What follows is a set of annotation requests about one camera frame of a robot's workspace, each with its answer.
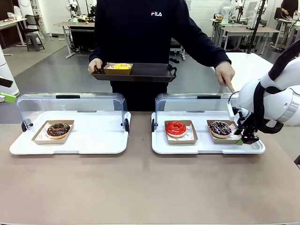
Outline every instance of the white tray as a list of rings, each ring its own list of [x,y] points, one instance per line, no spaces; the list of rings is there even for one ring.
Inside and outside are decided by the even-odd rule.
[[[126,149],[128,132],[121,126],[121,112],[47,111],[10,146],[14,155],[118,154]],[[130,122],[131,114],[125,114]],[[32,141],[47,120],[74,120],[74,128],[63,145],[38,145]]]
[[[158,112],[157,129],[152,132],[152,148],[158,154],[261,154],[264,144],[259,140],[251,145],[214,144],[207,129],[206,120],[227,120],[228,114],[223,111],[206,112]],[[165,134],[166,120],[191,120],[197,132],[198,141],[194,145],[170,145]]]

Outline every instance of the stool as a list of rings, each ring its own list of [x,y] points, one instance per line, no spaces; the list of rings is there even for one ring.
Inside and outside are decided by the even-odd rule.
[[[44,45],[42,44],[41,39],[39,38],[39,35],[36,33],[30,33],[30,34],[26,34],[25,35],[26,40],[27,40],[27,50],[29,51],[29,49],[35,49],[37,52],[40,52],[40,48],[44,48]]]

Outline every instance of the green object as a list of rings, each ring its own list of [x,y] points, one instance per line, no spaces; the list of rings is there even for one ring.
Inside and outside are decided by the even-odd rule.
[[[0,92],[0,95],[4,96],[5,97],[4,101],[9,103],[14,103],[15,100],[17,99],[16,96],[14,95],[5,94],[2,92]]]
[[[236,144],[242,146],[244,143],[243,143],[242,139],[239,139],[238,142],[236,142]]]

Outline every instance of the transparent lid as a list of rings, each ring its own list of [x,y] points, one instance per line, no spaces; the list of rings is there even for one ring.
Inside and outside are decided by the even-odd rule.
[[[160,94],[156,98],[155,128],[161,112],[203,113],[207,111],[227,111],[231,93],[209,94]],[[238,106],[238,94],[230,98],[232,106]]]
[[[23,119],[22,126],[30,129],[34,120],[48,111],[120,114],[120,124],[125,128],[127,104],[121,94],[108,93],[29,93],[17,100],[17,107]]]

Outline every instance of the person in background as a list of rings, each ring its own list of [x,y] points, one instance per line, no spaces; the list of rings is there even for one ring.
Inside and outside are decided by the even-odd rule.
[[[281,16],[283,19],[289,15],[291,18],[294,15],[297,15],[298,12],[298,0],[283,0],[281,3]],[[276,30],[280,30],[282,21],[277,22]],[[288,26],[285,26],[285,32],[288,32]],[[269,43],[270,45],[274,45],[277,40],[278,33],[274,33],[272,36],[272,40]]]
[[[226,7],[226,6],[229,6],[232,8],[232,10],[230,11],[229,13],[229,17],[228,19],[235,19],[236,18],[236,15],[235,15],[235,7],[237,6],[237,3],[235,0],[226,0],[225,2],[223,2],[219,8],[218,8],[218,11],[217,13],[215,13],[215,17],[224,17],[224,11],[223,11],[223,8]]]
[[[234,91],[234,70],[224,49],[216,47],[189,17],[184,0],[98,0],[96,48],[89,72],[103,63],[169,63],[171,38],[207,67],[214,67],[220,85]],[[129,111],[155,111],[155,98],[167,93],[167,83],[111,81]]]

